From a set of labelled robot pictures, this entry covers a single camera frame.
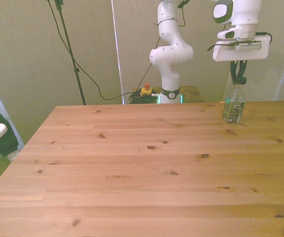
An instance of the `water bottle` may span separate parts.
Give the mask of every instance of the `water bottle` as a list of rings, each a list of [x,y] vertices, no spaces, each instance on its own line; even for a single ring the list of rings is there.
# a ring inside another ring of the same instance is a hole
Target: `water bottle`
[[[235,84],[233,95],[228,95],[223,109],[223,119],[227,123],[239,123],[245,106],[244,85]]]

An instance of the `beige wall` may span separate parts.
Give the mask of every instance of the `beige wall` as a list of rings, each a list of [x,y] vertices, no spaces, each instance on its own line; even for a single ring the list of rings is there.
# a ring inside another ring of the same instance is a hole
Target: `beige wall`
[[[120,68],[124,91],[136,88],[150,62],[149,53],[159,38],[157,6],[159,0],[114,0],[114,13],[119,47]],[[195,55],[191,63],[176,66],[180,73],[181,85],[195,85],[206,102],[218,101],[223,97],[229,63],[217,63],[212,59],[212,51],[207,49],[217,41],[217,33],[223,26],[213,20],[215,2],[192,0],[184,8],[186,27],[180,28],[184,40],[193,47]],[[178,11],[181,25],[181,10]],[[161,76],[151,67],[144,82],[151,86],[161,86]]]
[[[65,0],[62,8],[75,58],[103,95],[119,95],[110,0]],[[80,77],[87,104],[121,103],[103,101],[96,86]],[[55,106],[82,104],[71,57],[44,0],[0,0],[0,98],[24,142]]]
[[[258,31],[267,31],[273,35],[269,56],[265,60],[248,62],[245,76],[248,79],[245,98],[248,101],[284,100],[284,1],[263,0],[259,16]],[[229,77],[224,96],[233,90]]]

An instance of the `cable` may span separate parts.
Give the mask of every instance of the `cable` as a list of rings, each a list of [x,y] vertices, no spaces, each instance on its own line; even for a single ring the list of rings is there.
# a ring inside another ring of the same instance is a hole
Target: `cable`
[[[255,41],[238,41],[238,42],[233,42],[233,43],[228,43],[228,44],[214,44],[210,48],[208,48],[208,51],[213,49],[215,46],[236,46],[241,43],[256,43],[256,42],[260,42],[260,41],[256,41],[256,40]]]
[[[132,93],[129,97],[129,104],[152,104],[157,101],[157,96],[152,96],[151,94],[140,96],[140,93],[141,89]]]
[[[183,13],[183,6],[185,6],[185,5],[186,5],[186,3],[183,4],[182,7],[181,7],[182,18],[183,18],[183,26],[178,25],[178,26],[180,26],[180,27],[185,27],[185,26],[186,26],[185,15],[184,15],[184,13]]]
[[[257,35],[257,36],[269,35],[269,36],[270,36],[270,42],[269,42],[269,44],[271,44],[271,42],[272,42],[272,35],[271,35],[270,33],[267,33],[267,32],[256,32],[256,35]]]
[[[60,39],[61,39],[61,41],[63,42],[63,44],[64,44],[64,46],[65,46],[65,48],[67,49],[67,51],[69,52],[69,54],[71,55],[71,57],[73,57],[73,55],[71,54],[71,52],[70,52],[70,50],[69,50],[69,48],[67,47],[67,45],[66,45],[66,43],[65,43],[65,41],[63,40],[63,38],[62,38],[62,36],[61,36],[61,33],[60,33],[60,29],[59,29],[59,25],[58,25],[58,22],[57,22],[57,19],[56,19],[56,17],[55,17],[55,14],[54,14],[54,11],[53,11],[53,8],[52,8],[52,6],[51,6],[51,3],[50,3],[50,1],[49,0],[47,0],[48,1],[48,3],[49,3],[49,6],[50,6],[50,9],[51,9],[51,12],[52,12],[52,15],[53,15],[53,18],[54,18],[54,21],[55,21],[55,24],[56,24],[56,26],[57,26],[57,31],[58,31],[58,33],[59,33],[59,36],[60,36]],[[90,75],[88,75],[88,73],[87,72],[85,72],[85,70],[84,69],[82,69],[82,67],[78,64],[78,62],[75,60],[75,58],[74,58],[74,61],[75,61],[75,63],[79,66],[79,68],[85,73],[85,75],[86,76],[88,76],[91,80],[92,80],[92,82],[97,86],[97,88],[98,88],[98,92],[99,92],[99,95],[100,95],[100,97],[103,99],[103,100],[114,100],[114,99],[116,99],[116,98],[119,98],[119,97],[121,97],[121,96],[123,96],[123,95],[126,95],[126,94],[133,94],[133,92],[127,92],[127,93],[124,93],[124,94],[122,94],[122,95],[119,95],[119,96],[116,96],[116,97],[114,97],[114,98],[110,98],[110,99],[106,99],[106,98],[104,98],[103,96],[102,96],[102,94],[101,94],[101,90],[100,90],[100,87],[99,87],[99,85],[94,81],[94,79],[92,79],[92,77],[90,76]],[[152,64],[150,64],[150,66],[148,67],[148,69],[147,69],[147,71],[146,71],[146,73],[145,73],[145,75],[144,75],[144,77],[142,78],[142,80],[140,81],[140,84],[139,84],[139,86],[141,85],[141,83],[142,83],[142,81],[143,81],[143,79],[145,78],[145,76],[146,76],[146,74],[148,73],[148,71],[149,71],[149,69],[150,69],[150,67],[152,66]]]

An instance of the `wooden table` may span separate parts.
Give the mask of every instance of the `wooden table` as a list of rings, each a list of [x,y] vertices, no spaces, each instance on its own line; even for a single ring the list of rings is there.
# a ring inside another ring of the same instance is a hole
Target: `wooden table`
[[[0,177],[0,237],[284,237],[284,102],[57,107]]]

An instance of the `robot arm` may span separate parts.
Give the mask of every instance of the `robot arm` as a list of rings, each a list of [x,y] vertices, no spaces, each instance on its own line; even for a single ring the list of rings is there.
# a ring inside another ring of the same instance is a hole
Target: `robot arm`
[[[173,65],[188,63],[193,58],[193,49],[181,37],[176,20],[176,10],[189,0],[162,0],[158,6],[158,27],[160,37],[170,45],[151,51],[150,61],[162,76],[162,103],[180,103],[179,73]],[[236,61],[264,59],[268,56],[270,37],[256,36],[261,0],[211,0],[216,2],[213,18],[218,24],[232,23],[232,27],[218,33],[220,41],[214,46],[215,61]]]
[[[215,61],[265,59],[270,37],[256,36],[261,0],[218,0],[213,10],[214,21],[232,27],[217,34],[220,41],[213,51]]]
[[[155,48],[150,53],[151,63],[162,76],[162,103],[180,103],[179,73],[173,65],[188,63],[193,58],[193,49],[181,37],[176,20],[180,0],[164,0],[158,6],[160,37],[170,45]]]

